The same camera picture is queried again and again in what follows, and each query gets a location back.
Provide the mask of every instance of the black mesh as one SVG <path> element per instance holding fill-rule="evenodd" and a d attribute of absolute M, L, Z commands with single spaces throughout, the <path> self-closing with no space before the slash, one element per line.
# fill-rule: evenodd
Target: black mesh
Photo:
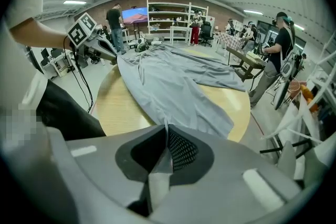
<path fill-rule="evenodd" d="M 173 158 L 174 172 L 193 163 L 198 155 L 197 146 L 171 128 L 169 129 L 168 148 Z"/>

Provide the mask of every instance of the ceiling light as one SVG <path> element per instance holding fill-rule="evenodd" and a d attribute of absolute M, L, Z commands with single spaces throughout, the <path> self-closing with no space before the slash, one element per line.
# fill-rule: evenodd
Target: ceiling light
<path fill-rule="evenodd" d="M 300 30 L 304 31 L 304 28 L 302 26 L 294 24 L 295 27 L 299 28 Z"/>
<path fill-rule="evenodd" d="M 244 12 L 247 12 L 247 13 L 254 13 L 254 14 L 262 15 L 261 12 L 255 12 L 255 11 L 253 11 L 253 10 L 246 10 L 246 9 L 245 9 Z"/>
<path fill-rule="evenodd" d="M 301 50 L 303 50 L 303 48 L 301 46 L 297 45 L 296 43 L 295 43 L 295 46 L 298 46 Z"/>
<path fill-rule="evenodd" d="M 80 4 L 80 5 L 84 5 L 86 4 L 86 2 L 84 1 L 71 1 L 71 0 L 66 0 L 63 2 L 63 4 Z"/>

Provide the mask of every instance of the monitor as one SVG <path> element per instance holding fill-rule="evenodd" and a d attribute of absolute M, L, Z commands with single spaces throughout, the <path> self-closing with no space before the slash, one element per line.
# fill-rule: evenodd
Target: monitor
<path fill-rule="evenodd" d="M 60 56 L 62 53 L 63 53 L 62 49 L 52 49 L 51 50 L 51 56 L 53 58 L 56 58 L 56 57 Z"/>
<path fill-rule="evenodd" d="M 48 58 L 49 57 L 49 53 L 47 51 L 47 48 L 45 48 L 41 51 L 41 55 L 42 55 L 43 58 Z"/>
<path fill-rule="evenodd" d="M 133 8 L 122 11 L 122 18 L 124 20 L 124 24 L 136 24 L 143 23 L 148 21 L 147 17 L 147 8 Z"/>

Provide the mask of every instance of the desk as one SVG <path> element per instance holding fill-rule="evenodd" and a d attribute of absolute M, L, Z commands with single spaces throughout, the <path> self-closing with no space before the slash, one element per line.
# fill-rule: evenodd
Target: desk
<path fill-rule="evenodd" d="M 190 37 L 191 37 L 191 28 L 190 27 L 183 27 L 183 26 L 171 26 L 170 27 L 170 43 L 172 44 L 174 41 L 174 31 L 186 31 L 185 33 L 185 42 L 188 44 L 190 43 Z"/>
<path fill-rule="evenodd" d="M 62 77 L 62 74 L 58 71 L 55 62 L 59 61 L 60 59 L 62 59 L 65 55 L 68 58 L 69 63 L 72 63 L 72 66 L 75 68 L 75 70 L 78 72 L 78 68 L 76 66 L 76 64 L 73 63 L 71 57 L 69 56 L 69 54 L 72 53 L 70 50 L 67 50 L 66 53 L 62 53 L 61 55 L 57 56 L 56 58 L 52 59 L 49 63 L 47 63 L 45 66 L 43 66 L 42 68 L 47 68 L 48 66 L 53 66 L 55 71 L 57 72 L 57 74 Z"/>
<path fill-rule="evenodd" d="M 255 78 L 259 76 L 259 74 L 264 70 L 266 63 L 262 60 L 258 62 L 254 61 L 253 59 L 247 57 L 245 53 L 235 50 L 231 47 L 226 47 L 226 50 L 229 52 L 229 59 L 227 61 L 227 65 L 229 65 L 229 62 L 230 62 L 230 54 L 237 56 L 241 60 L 239 65 L 231 65 L 231 66 L 235 69 L 236 74 L 242 79 L 242 82 L 244 82 L 246 79 L 253 79 L 252 85 L 250 88 L 251 90 L 253 87 Z M 249 65 L 248 69 L 243 67 L 244 62 Z M 260 71 L 255 76 L 253 76 L 251 74 L 253 69 L 260 69 Z"/>
<path fill-rule="evenodd" d="M 193 50 L 186 49 L 186 51 L 208 57 L 208 55 Z M 234 127 L 228 139 L 239 142 L 250 120 L 250 102 L 247 92 L 203 85 L 199 87 L 232 119 Z M 155 125 L 132 97 L 122 80 L 118 66 L 114 66 L 103 80 L 96 104 L 98 119 L 106 135 L 132 132 Z"/>

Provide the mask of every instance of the black t-shirt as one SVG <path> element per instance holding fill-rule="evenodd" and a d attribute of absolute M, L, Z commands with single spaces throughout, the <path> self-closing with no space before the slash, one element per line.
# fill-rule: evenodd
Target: black t-shirt
<path fill-rule="evenodd" d="M 279 44 L 282 47 L 282 59 L 284 60 L 288 53 L 292 50 L 291 39 L 288 31 L 285 28 L 280 29 L 277 38 L 275 39 L 275 44 Z M 281 62 L 280 62 L 280 52 L 276 54 L 271 54 L 269 57 L 276 70 L 280 73 Z"/>
<path fill-rule="evenodd" d="M 116 8 L 110 9 L 106 13 L 106 20 L 109 21 L 111 29 L 121 28 L 119 23 L 120 11 Z"/>
<path fill-rule="evenodd" d="M 253 32 L 253 38 L 251 38 L 250 40 L 256 41 L 258 30 L 256 28 L 252 27 L 251 31 Z"/>
<path fill-rule="evenodd" d="M 241 31 L 241 33 L 240 33 L 240 37 L 243 37 L 243 35 L 245 34 L 245 32 L 246 32 L 246 29 L 244 28 L 244 29 Z"/>

